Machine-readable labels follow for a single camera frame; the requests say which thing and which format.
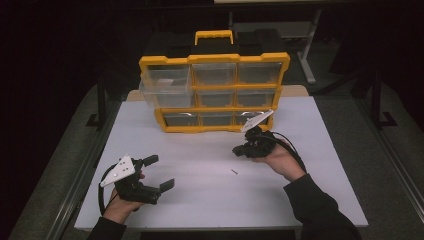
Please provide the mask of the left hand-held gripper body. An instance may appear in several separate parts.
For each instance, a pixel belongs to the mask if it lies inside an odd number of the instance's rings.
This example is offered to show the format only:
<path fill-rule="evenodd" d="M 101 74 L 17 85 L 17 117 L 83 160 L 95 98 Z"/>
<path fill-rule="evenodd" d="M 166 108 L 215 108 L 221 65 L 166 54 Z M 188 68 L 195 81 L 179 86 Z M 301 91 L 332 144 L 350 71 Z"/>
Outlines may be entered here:
<path fill-rule="evenodd" d="M 114 184 L 122 200 L 156 204 L 161 196 L 159 188 L 145 186 L 140 181 L 143 160 L 134 159 L 129 155 L 123 156 L 105 172 L 99 187 Z"/>

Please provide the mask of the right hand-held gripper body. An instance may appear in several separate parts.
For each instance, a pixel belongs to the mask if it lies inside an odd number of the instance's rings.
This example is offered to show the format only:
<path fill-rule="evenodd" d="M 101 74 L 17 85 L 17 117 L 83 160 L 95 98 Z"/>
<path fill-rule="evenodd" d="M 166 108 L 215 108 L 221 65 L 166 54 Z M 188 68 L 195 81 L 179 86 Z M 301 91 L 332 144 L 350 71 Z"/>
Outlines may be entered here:
<path fill-rule="evenodd" d="M 269 131 L 263 131 L 259 124 L 274 113 L 268 110 L 257 116 L 248 118 L 241 132 L 245 135 L 246 142 L 242 145 L 247 146 L 247 158 L 260 158 L 267 156 L 275 147 L 274 137 Z"/>

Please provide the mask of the clear plastic organizer drawer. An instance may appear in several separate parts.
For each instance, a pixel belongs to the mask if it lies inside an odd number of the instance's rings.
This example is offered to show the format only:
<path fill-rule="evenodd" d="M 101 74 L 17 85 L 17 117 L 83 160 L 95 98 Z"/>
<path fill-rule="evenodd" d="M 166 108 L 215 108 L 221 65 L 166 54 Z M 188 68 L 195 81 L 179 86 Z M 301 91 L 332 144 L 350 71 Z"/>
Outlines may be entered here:
<path fill-rule="evenodd" d="M 189 65 L 151 65 L 141 73 L 139 90 L 154 108 L 190 108 L 193 106 Z"/>

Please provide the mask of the yellow black organizer cabinet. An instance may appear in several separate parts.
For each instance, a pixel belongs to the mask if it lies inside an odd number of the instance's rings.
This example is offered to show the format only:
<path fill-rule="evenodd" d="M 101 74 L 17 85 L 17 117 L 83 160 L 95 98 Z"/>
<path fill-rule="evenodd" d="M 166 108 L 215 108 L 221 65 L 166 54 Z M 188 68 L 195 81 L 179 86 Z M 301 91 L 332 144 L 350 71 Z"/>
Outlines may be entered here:
<path fill-rule="evenodd" d="M 273 29 L 253 32 L 233 33 L 231 30 L 198 31 L 194 34 L 173 34 L 159 32 L 154 34 L 144 55 L 139 60 L 141 73 L 151 65 L 189 65 L 191 69 L 192 90 L 194 64 L 223 63 L 281 63 L 280 81 L 283 90 L 283 77 L 290 64 L 290 56 L 283 47 L 282 39 Z M 189 108 L 154 108 L 157 123 L 168 133 L 197 133 L 205 131 L 240 132 L 244 126 L 236 127 L 166 127 L 163 111 L 182 111 Z M 273 114 L 259 126 L 269 130 L 273 126 Z"/>

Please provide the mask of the person's left hand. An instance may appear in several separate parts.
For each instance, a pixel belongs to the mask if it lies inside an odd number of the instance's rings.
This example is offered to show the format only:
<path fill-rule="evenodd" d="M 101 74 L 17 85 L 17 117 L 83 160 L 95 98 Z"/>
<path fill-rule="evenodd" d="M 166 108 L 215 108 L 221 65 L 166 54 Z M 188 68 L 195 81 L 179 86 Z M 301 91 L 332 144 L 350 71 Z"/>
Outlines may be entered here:
<path fill-rule="evenodd" d="M 127 218 L 142 206 L 142 202 L 122 200 L 117 190 L 113 189 L 102 217 L 118 224 L 124 224 Z"/>

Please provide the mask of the person's right hand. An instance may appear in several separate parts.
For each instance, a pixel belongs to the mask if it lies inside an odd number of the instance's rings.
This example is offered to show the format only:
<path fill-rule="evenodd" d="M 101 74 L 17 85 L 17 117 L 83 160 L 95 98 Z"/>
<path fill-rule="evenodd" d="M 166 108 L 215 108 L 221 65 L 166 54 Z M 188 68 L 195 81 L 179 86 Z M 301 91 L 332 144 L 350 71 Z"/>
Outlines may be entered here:
<path fill-rule="evenodd" d="M 276 144 L 266 157 L 255 158 L 254 162 L 267 164 L 274 172 L 282 175 L 289 182 L 303 177 L 306 172 L 295 158 L 282 146 Z"/>

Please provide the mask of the black metal stand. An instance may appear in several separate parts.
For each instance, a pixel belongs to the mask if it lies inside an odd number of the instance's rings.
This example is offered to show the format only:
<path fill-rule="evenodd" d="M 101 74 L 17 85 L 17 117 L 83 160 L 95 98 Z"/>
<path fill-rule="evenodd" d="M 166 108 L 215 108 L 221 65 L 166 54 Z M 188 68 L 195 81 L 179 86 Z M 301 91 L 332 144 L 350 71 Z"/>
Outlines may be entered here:
<path fill-rule="evenodd" d="M 381 130 L 383 127 L 396 126 L 397 123 L 389 112 L 381 111 L 382 81 L 377 70 L 371 73 L 371 120 L 374 126 Z"/>
<path fill-rule="evenodd" d="M 104 87 L 103 76 L 99 75 L 96 84 L 97 89 L 97 112 L 91 114 L 86 126 L 95 127 L 97 131 L 100 131 L 106 121 L 106 92 Z"/>

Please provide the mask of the grid of clear drawers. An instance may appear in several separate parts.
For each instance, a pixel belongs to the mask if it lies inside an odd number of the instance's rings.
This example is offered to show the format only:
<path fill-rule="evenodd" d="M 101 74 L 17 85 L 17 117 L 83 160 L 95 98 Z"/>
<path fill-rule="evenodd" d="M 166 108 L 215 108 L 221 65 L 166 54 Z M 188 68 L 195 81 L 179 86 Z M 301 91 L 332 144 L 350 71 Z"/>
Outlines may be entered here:
<path fill-rule="evenodd" d="M 278 108 L 281 63 L 194 64 L 194 106 L 163 111 L 166 127 L 236 127 Z"/>

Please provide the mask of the aluminium rail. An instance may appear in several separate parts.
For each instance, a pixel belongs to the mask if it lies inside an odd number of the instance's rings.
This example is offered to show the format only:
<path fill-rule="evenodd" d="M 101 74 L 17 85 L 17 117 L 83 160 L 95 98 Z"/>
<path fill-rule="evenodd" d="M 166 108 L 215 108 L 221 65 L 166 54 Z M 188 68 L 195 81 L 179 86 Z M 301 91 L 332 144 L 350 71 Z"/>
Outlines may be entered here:
<path fill-rule="evenodd" d="M 59 184 L 63 196 L 47 232 L 46 240 L 62 240 L 75 214 L 85 199 L 97 164 L 106 145 L 121 103 L 93 101 L 77 109 L 76 119 L 71 120 L 71 131 L 65 133 L 59 143 L 59 153 L 54 154 L 51 182 Z"/>
<path fill-rule="evenodd" d="M 402 163 L 400 155 L 395 151 L 395 148 L 389 142 L 383 130 L 379 129 L 372 121 L 371 114 L 368 112 L 365 102 L 363 100 L 355 100 L 355 105 L 358 108 L 361 116 L 365 119 L 368 128 L 385 152 L 385 155 L 387 156 L 388 161 L 390 162 L 390 165 L 393 169 L 394 175 L 404 190 L 416 214 L 424 223 L 424 195 L 418 189 L 417 185 Z"/>

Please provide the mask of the white metal desk frame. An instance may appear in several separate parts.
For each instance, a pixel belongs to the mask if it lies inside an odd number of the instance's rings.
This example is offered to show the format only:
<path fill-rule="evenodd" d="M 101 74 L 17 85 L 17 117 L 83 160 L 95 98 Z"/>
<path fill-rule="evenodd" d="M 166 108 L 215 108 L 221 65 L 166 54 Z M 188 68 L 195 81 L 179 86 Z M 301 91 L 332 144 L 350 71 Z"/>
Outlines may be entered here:
<path fill-rule="evenodd" d="M 228 7 L 228 25 L 236 32 L 253 31 L 262 28 L 275 28 L 283 39 L 300 39 L 304 45 L 296 52 L 299 64 L 302 68 L 306 81 L 314 85 L 317 80 L 308 62 L 308 56 L 312 47 L 313 39 L 316 35 L 318 24 L 325 7 L 336 4 L 348 3 L 349 0 L 213 0 L 215 7 Z M 258 10 L 276 10 L 283 7 L 290 12 L 289 7 L 300 7 L 302 10 L 311 9 L 313 15 L 309 20 L 262 20 L 247 22 L 235 21 L 235 11 L 243 7 L 253 7 Z"/>

